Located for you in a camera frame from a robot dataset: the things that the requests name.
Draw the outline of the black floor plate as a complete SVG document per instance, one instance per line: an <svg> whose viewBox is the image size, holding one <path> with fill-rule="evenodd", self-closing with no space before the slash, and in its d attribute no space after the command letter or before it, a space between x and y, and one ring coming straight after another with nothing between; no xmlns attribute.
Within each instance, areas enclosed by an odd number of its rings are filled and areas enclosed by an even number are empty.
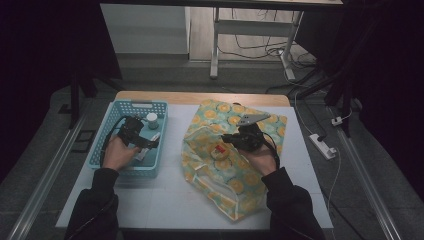
<svg viewBox="0 0 424 240"><path fill-rule="evenodd" d="M81 130L74 141L71 151L73 153L88 153L95 135L95 130Z"/></svg>

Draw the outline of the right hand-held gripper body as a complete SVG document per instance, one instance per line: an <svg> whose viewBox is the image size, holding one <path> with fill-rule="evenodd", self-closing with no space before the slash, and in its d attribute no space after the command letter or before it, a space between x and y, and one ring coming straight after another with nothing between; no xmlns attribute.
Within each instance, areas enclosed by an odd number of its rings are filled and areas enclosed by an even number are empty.
<svg viewBox="0 0 424 240"><path fill-rule="evenodd" d="M243 115L237 123L238 132L234 135L233 145L248 152L259 149L265 138L257 123L269 117L269 114Z"/></svg>

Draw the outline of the small white jar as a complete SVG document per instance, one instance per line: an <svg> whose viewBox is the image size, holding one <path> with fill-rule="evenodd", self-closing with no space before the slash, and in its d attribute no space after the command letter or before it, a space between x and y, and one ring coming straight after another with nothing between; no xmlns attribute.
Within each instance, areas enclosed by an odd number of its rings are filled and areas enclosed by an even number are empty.
<svg viewBox="0 0 424 240"><path fill-rule="evenodd" d="M148 113L146 115L146 120L148 122L148 127L152 130L157 129L159 127L158 124L158 115L156 113Z"/></svg>

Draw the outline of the blue plastic basket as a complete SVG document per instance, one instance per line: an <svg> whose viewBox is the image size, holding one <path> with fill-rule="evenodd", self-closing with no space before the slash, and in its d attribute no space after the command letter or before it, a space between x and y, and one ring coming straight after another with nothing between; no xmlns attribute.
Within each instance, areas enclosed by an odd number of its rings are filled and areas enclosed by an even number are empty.
<svg viewBox="0 0 424 240"><path fill-rule="evenodd" d="M156 113L158 115L159 127L157 129L152 130L148 127L146 120L148 113ZM92 169L101 167L107 143L113 135L117 135L121 125L128 116L141 119L144 127L140 132L140 136L145 140L150 140L157 132L160 132L161 135L158 147L150 149L142 161L136 160L135 156L121 171L121 174L134 177L155 178L159 171L161 150L167 127L168 103L165 101L135 101L129 99L113 101L109 105L102 120L86 162Z"/></svg>

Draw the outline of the white partition panel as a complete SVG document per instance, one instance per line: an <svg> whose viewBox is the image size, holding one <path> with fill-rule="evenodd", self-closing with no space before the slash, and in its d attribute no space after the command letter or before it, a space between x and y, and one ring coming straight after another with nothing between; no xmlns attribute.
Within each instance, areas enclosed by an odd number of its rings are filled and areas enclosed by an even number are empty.
<svg viewBox="0 0 424 240"><path fill-rule="evenodd" d="M101 9L117 53L189 53L189 7L101 4Z"/></svg>

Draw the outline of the person's left hand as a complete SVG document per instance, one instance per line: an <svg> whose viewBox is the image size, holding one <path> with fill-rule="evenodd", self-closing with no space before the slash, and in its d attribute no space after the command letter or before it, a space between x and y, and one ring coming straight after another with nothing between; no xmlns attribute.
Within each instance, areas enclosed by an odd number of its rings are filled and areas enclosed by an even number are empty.
<svg viewBox="0 0 424 240"><path fill-rule="evenodd" d="M125 167L140 149L138 147L128 147L119 136L113 136L106 147L102 167L115 171Z"/></svg>

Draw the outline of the white tube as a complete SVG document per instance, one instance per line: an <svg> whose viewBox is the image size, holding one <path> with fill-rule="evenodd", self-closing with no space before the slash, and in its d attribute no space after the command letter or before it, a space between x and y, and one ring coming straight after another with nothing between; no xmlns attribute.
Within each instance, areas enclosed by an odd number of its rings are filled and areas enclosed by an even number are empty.
<svg viewBox="0 0 424 240"><path fill-rule="evenodd" d="M156 142L160 138L161 133L157 132L155 135L152 136L150 141ZM139 154L135 157L136 160L142 161L145 158L145 155L150 151L148 148L143 148L139 152Z"/></svg>

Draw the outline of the lemon print fabric bag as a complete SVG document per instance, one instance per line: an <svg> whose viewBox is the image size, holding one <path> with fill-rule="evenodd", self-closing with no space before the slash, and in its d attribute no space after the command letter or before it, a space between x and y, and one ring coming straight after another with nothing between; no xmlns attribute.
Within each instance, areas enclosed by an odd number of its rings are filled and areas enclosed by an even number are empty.
<svg viewBox="0 0 424 240"><path fill-rule="evenodd" d="M266 140L281 152L287 117L267 113L218 100L203 101L182 141L182 167L185 180L199 189L228 218L237 221L260 208L266 193L261 175L225 143L222 134L238 132L237 123L245 114L269 114L257 123ZM230 150L227 159L215 161L210 155L214 144L224 144Z"/></svg>

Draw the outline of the person's right hand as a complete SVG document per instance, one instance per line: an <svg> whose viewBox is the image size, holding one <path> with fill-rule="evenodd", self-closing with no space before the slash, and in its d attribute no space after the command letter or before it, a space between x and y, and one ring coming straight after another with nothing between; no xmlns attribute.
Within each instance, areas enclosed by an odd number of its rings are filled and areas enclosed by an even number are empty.
<svg viewBox="0 0 424 240"><path fill-rule="evenodd" d="M267 176L277 170L277 164L271 150L263 145L260 149L248 152L239 149L238 152L244 156L250 165L262 176Z"/></svg>

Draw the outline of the metal floor rail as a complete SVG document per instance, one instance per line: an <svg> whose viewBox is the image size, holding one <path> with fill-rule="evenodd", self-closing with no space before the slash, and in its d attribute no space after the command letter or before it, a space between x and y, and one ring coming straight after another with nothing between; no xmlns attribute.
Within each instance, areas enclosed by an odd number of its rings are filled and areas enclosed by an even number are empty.
<svg viewBox="0 0 424 240"><path fill-rule="evenodd" d="M29 200L27 201L23 211L15 222L11 232L6 240L25 240L37 215L40 212L45 199L55 182L73 143L76 140L85 120L87 118L87 110L84 110L80 118L76 121L74 127L67 131L65 138L62 140L59 149L50 161L47 169L44 171L41 180L36 185Z"/></svg>
<svg viewBox="0 0 424 240"><path fill-rule="evenodd" d="M377 188L368 173L352 139L348 137L340 125L335 126L341 144L356 173L363 191L375 211L376 218L387 240L402 240L401 234Z"/></svg>

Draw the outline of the white table mat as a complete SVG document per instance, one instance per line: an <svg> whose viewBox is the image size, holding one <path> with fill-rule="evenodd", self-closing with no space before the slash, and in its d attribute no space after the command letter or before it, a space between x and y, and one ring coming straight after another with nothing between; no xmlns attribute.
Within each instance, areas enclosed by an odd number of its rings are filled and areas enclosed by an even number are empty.
<svg viewBox="0 0 424 240"><path fill-rule="evenodd" d="M197 109L196 105L168 106L164 149L157 177L146 179L121 175L118 178L115 193L119 197L117 216L121 228L206 231L269 228L270 211L265 205L238 221L232 221L203 193L185 181L181 166L182 139ZM331 228L333 224L294 109L270 106L260 109L287 118L281 165L294 184L310 193L320 226Z"/></svg>

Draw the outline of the white desk frame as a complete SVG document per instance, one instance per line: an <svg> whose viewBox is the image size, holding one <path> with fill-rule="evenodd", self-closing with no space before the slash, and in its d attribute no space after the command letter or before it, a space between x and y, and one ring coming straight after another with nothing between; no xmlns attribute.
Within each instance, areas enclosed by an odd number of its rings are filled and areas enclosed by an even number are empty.
<svg viewBox="0 0 424 240"><path fill-rule="evenodd" d="M302 11L295 11L293 20L288 22L266 22L266 21L247 21L247 20L224 20L220 19L220 9L216 7L213 13L213 47L211 53L210 78L218 77L218 40L219 35L245 35L245 36L269 36L285 37L286 46L278 51L278 56L282 62L285 75L288 80L294 80L289 54L298 27L303 16Z"/></svg>

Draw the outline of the white power strip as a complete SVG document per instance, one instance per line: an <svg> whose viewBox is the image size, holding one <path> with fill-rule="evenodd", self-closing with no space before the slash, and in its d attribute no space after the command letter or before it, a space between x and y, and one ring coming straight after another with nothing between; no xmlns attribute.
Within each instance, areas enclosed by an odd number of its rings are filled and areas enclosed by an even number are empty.
<svg viewBox="0 0 424 240"><path fill-rule="evenodd" d="M337 150L334 147L329 147L321 136L318 134L311 134L309 139L325 159L330 160L336 157Z"/></svg>

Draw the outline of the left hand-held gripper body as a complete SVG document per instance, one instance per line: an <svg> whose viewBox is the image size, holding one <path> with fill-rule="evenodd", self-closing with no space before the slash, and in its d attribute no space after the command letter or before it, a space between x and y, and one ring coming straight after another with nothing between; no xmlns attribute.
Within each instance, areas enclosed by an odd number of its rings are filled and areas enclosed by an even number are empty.
<svg viewBox="0 0 424 240"><path fill-rule="evenodd" d="M126 146L134 144L138 147L143 147L146 142L146 140L140 136L143 127L144 124L140 118L128 116L121 125L117 136L121 138Z"/></svg>

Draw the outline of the black stand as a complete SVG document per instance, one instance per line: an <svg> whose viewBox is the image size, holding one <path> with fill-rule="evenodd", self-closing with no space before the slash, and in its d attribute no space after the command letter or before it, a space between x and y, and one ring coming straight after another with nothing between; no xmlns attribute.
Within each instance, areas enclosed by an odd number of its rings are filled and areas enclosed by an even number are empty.
<svg viewBox="0 0 424 240"><path fill-rule="evenodd" d="M97 88L94 84L94 75L88 70L77 70L71 77L71 123L72 129L80 114L79 92L82 91L86 97L93 98L97 95Z"/></svg>
<svg viewBox="0 0 424 240"><path fill-rule="evenodd" d="M344 120L341 123L341 128L346 136L349 137L350 130L348 118L351 111L353 86L352 70L350 67L343 66L336 73L330 76L324 76L317 83L300 91L295 98L297 100L304 99L327 86L330 86L330 89L324 97L324 102L327 106L335 106L339 100L342 100L342 117Z"/></svg>

